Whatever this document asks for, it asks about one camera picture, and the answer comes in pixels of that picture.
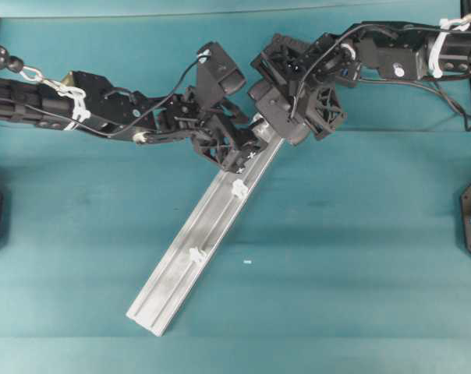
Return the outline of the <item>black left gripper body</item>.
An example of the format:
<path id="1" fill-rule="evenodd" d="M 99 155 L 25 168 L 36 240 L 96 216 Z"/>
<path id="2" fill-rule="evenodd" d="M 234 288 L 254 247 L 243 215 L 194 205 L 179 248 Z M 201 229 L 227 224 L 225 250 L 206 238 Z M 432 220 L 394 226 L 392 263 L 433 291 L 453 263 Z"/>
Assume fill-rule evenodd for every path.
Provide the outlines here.
<path id="1" fill-rule="evenodd" d="M 203 109 L 196 91 L 174 94 L 155 119 L 155 142 L 169 143 L 190 139 L 200 156 L 221 170 L 240 174 L 246 162 L 265 150 L 267 142 L 253 132 L 253 125 L 241 109 L 223 97 L 211 108 Z"/>

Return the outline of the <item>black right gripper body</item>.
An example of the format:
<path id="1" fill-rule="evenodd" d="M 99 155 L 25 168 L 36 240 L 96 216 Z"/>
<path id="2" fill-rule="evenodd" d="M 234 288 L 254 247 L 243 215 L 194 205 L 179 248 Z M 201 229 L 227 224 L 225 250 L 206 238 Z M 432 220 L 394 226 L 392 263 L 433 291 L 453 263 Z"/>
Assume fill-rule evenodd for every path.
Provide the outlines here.
<path id="1" fill-rule="evenodd" d="M 325 33 L 307 43 L 274 34 L 251 62 L 261 79 L 288 99 L 292 105 L 290 118 L 302 116 L 317 140 L 331 135 L 345 120 L 335 92 L 335 75 L 346 66 L 347 57 L 335 45 L 337 39 L 337 35 Z"/>

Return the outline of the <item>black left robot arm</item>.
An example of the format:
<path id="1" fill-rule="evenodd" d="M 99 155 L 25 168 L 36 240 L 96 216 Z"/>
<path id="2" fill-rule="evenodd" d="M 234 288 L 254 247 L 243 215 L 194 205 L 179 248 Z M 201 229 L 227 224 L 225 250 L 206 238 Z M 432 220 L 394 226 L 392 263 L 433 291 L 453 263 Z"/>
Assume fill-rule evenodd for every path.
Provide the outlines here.
<path id="1" fill-rule="evenodd" d="M 246 161 L 267 146 L 228 99 L 245 85 L 245 77 L 213 41 L 197 52 L 191 66 L 197 70 L 196 83 L 184 93 L 146 97 L 89 72 L 48 79 L 0 45 L 0 69 L 22 76 L 20 81 L 0 78 L 0 121 L 138 145 L 189 139 L 196 153 L 223 171 L 240 174 Z"/>

